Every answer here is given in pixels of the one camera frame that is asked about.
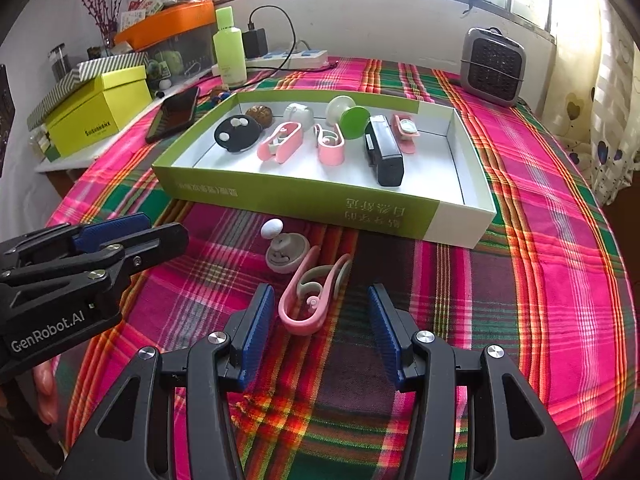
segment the green round object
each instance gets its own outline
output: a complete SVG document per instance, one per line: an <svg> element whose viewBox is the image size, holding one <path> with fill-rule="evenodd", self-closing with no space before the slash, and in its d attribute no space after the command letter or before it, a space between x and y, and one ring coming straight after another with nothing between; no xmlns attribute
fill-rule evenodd
<svg viewBox="0 0 640 480"><path fill-rule="evenodd" d="M364 106L349 108L340 118L342 136L347 139L358 139L364 135L371 113Z"/></svg>

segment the yellow box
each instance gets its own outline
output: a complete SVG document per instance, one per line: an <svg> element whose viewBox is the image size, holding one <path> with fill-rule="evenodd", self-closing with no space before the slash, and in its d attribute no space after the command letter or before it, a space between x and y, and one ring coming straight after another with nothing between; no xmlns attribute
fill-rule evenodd
<svg viewBox="0 0 640 480"><path fill-rule="evenodd" d="M117 134L150 102L144 66L107 72L79 88L46 119L60 156Z"/></svg>

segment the human hand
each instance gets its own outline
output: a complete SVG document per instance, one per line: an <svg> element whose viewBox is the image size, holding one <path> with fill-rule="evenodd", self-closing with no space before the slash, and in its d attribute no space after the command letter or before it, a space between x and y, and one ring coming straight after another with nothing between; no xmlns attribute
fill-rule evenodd
<svg viewBox="0 0 640 480"><path fill-rule="evenodd" d="M39 364L33 369L33 382L38 394L38 416L45 424L58 421L58 388L53 377L51 361Z"/></svg>

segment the white wall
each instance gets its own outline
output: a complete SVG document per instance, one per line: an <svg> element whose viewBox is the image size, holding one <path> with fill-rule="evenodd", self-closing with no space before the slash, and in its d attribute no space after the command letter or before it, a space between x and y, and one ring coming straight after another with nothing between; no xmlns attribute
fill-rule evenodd
<svg viewBox="0 0 640 480"><path fill-rule="evenodd" d="M299 39L331 56L371 57L460 73L465 35L472 27L498 27L527 54L521 97L534 109L543 104L555 46L534 32L482 9L462 18L466 4L453 0L235 0L236 27L246 30L249 13L271 4L285 9ZM290 48L290 28L276 9L254 14L271 50Z"/></svg>
<svg viewBox="0 0 640 480"><path fill-rule="evenodd" d="M47 177L33 171L39 160L27 144L27 117L55 84L49 50L65 43L71 58L84 60L87 48L100 42L80 0L30 0L0 45L0 63L6 65L15 103L0 178L0 240L43 227L60 202Z"/></svg>

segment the box lid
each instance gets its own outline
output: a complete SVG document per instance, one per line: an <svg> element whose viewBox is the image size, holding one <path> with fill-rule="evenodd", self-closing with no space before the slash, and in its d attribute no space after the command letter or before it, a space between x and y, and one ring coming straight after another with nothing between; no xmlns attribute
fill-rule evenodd
<svg viewBox="0 0 640 480"><path fill-rule="evenodd" d="M144 50L172 36L215 22L213 2L203 0L161 10L126 28L114 41L116 44L127 41L133 50Z"/></svg>
<svg viewBox="0 0 640 480"><path fill-rule="evenodd" d="M46 119L47 127L52 127L100 92L145 79L146 69L142 65L101 74L71 94L53 110Z"/></svg>

